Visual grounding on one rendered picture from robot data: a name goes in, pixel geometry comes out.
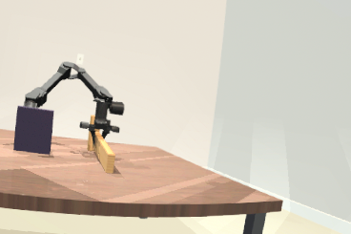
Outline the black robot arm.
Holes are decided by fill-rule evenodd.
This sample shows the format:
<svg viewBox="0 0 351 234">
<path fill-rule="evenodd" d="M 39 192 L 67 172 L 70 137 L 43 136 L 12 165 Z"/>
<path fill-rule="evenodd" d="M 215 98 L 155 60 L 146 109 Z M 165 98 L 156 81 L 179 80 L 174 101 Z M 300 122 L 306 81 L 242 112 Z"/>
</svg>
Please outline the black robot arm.
<svg viewBox="0 0 351 234">
<path fill-rule="evenodd" d="M 72 74 L 72 68 L 78 71 L 78 74 Z M 39 108 L 47 102 L 48 93 L 61 81 L 65 79 L 80 79 L 87 88 L 93 93 L 94 102 L 96 102 L 95 111 L 98 113 L 107 114 L 109 109 L 110 114 L 123 116 L 125 104 L 123 102 L 113 101 L 113 96 L 104 87 L 97 85 L 95 81 L 87 74 L 84 68 L 79 68 L 76 64 L 66 61 L 61 63 L 58 71 L 52 76 L 49 81 L 41 87 L 36 87 L 31 92 L 25 94 L 25 102 L 23 107 Z M 110 120 L 99 119 L 95 117 L 94 126 L 96 129 L 106 130 L 110 127 Z"/>
</svg>

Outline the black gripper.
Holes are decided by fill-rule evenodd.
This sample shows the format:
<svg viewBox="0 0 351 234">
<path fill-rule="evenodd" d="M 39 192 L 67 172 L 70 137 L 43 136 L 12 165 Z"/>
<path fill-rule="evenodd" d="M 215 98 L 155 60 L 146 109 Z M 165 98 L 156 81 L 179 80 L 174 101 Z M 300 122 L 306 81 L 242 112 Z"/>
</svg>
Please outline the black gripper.
<svg viewBox="0 0 351 234">
<path fill-rule="evenodd" d="M 107 114 L 104 114 L 104 113 L 98 113 L 98 112 L 95 112 L 94 114 L 94 118 L 95 117 L 98 117 L 99 119 L 103 119 L 103 117 L 107 120 Z M 93 144 L 95 144 L 95 126 L 94 124 L 89 124 L 89 122 L 85 122 L 85 121 L 81 121 L 80 122 L 80 125 L 79 125 L 80 128 L 83 128 L 83 129 L 88 129 L 88 131 L 91 131 L 91 134 L 92 134 L 92 138 L 93 138 Z M 102 138 L 105 138 L 108 134 L 110 134 L 111 131 L 113 132 L 116 132 L 116 133 L 119 133 L 119 127 L 116 127 L 116 126 L 111 126 L 110 127 L 106 127 L 106 130 L 102 131 Z"/>
</svg>

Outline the wooden slotted post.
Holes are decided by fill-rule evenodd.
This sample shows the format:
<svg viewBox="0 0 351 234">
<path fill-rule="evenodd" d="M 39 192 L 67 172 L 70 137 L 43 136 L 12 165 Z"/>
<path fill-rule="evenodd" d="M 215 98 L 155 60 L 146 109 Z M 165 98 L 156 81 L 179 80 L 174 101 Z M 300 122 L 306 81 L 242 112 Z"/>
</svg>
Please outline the wooden slotted post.
<svg viewBox="0 0 351 234">
<path fill-rule="evenodd" d="M 91 116 L 90 124 L 94 124 L 94 116 Z M 99 132 L 99 130 L 100 129 L 95 129 L 96 132 Z M 92 138 L 91 131 L 89 131 L 88 138 L 89 138 L 89 140 L 88 140 L 88 148 L 87 148 L 87 150 L 88 151 L 94 151 L 93 146 L 92 146 L 93 138 Z"/>
</svg>

